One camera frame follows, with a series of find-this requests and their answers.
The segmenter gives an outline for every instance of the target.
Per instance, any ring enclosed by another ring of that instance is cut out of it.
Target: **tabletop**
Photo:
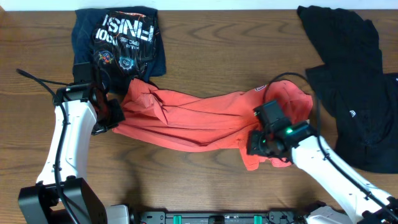
[[[357,13],[373,20],[379,32],[384,72],[398,71],[397,11]],[[25,223],[17,203],[19,190],[35,184],[55,125],[52,97],[15,69],[71,82],[75,18],[74,12],[0,15],[1,223]],[[151,79],[159,88],[218,96],[322,64],[295,11],[160,11],[159,22],[167,61],[167,74]],[[322,123],[322,134],[333,147],[335,121],[325,110]],[[91,137],[87,166],[87,182],[105,206],[243,212],[303,208],[321,200],[339,208],[302,170],[265,162],[247,171],[237,149],[180,152],[109,131]],[[398,175],[359,173],[398,196]]]

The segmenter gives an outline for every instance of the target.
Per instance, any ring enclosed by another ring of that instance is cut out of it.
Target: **white wall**
[[[6,11],[67,11],[119,6],[147,6],[158,10],[296,9],[299,5],[398,9],[398,0],[0,0],[0,6]]]

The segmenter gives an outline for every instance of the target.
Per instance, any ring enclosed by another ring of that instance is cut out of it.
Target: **wood grain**
[[[358,11],[380,35],[385,72],[398,71],[397,11]],[[295,11],[162,11],[167,74],[161,88],[199,97],[246,91],[282,72],[322,63]],[[72,81],[74,12],[8,12],[0,27],[0,222],[25,223],[17,204],[49,151],[55,116],[51,97],[16,74]],[[311,92],[300,80],[293,81]],[[323,134],[334,146],[334,120],[323,111]],[[398,175],[361,172],[398,195]],[[338,207],[307,174],[263,163],[248,172],[236,149],[178,152],[112,132],[93,136],[88,183],[105,205],[170,211],[302,208],[316,200]]]

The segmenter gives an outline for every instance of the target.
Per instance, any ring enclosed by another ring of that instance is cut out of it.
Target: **wooden surface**
[[[358,13],[379,31],[384,71],[398,71],[397,11]],[[167,11],[159,17],[167,74],[152,81],[161,88],[217,96],[322,63],[295,11]],[[7,12],[0,25],[1,223],[24,223],[19,189],[35,184],[55,124],[51,96],[15,69],[72,81],[74,23],[74,12]],[[323,135],[334,146],[334,121],[325,112],[323,119]],[[398,196],[398,175],[361,173]],[[127,202],[138,209],[248,211],[301,208],[316,200],[338,207],[294,166],[263,163],[249,172],[236,149],[178,152],[112,132],[91,138],[87,181],[105,205]]]

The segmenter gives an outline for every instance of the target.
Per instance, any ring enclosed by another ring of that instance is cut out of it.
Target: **folded clothing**
[[[115,133],[179,151],[205,152],[236,149],[248,170],[268,158],[247,155],[249,132],[261,127],[253,109],[277,100],[293,123],[305,121],[312,109],[312,97],[290,81],[273,83],[264,99],[265,86],[248,92],[198,98],[158,88],[134,79],[121,106],[125,121]],[[273,166],[290,163],[270,159]]]
[[[74,64],[101,70],[110,92],[125,95],[130,81],[166,73],[157,10],[147,7],[80,9],[72,30]]]
[[[306,74],[336,118],[336,153],[363,170],[397,173],[398,98],[392,76],[383,74],[373,23],[344,9],[300,6],[297,13],[325,63]]]

